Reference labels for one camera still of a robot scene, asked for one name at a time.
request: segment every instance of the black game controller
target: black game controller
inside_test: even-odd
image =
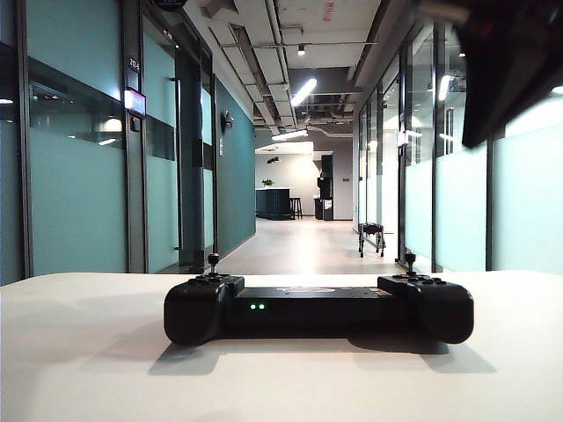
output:
[[[472,333],[473,299],[463,287],[418,275],[379,277],[375,287],[245,287],[243,277],[211,272],[173,287],[165,298],[165,332],[175,344],[213,338],[349,337],[420,326],[446,343]]]

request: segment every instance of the wall sconce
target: wall sconce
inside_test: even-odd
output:
[[[225,110],[225,112],[221,114],[221,131],[223,135],[225,135],[227,129],[231,129],[233,126],[235,126],[235,120],[230,115],[229,110]]]

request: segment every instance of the corridor floor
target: corridor floor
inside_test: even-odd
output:
[[[383,274],[402,272],[395,266],[392,236],[385,238],[384,258],[367,243],[358,253],[352,222],[323,222],[313,217],[272,222],[256,220],[256,236],[219,264],[230,274]]]

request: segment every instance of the black metal frame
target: black metal frame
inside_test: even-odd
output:
[[[31,172],[29,168],[29,63],[27,55],[27,12],[26,0],[15,1],[16,12],[16,45],[18,52],[18,106],[20,141],[20,183],[22,207],[23,262],[21,263],[25,278],[33,277],[33,211]]]

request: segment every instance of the ceiling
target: ceiling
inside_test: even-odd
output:
[[[254,103],[254,124],[274,135],[304,127],[352,134],[362,92],[353,83],[379,0],[198,0],[217,45]],[[304,44],[306,55],[297,54]],[[294,107],[309,78],[318,87]]]

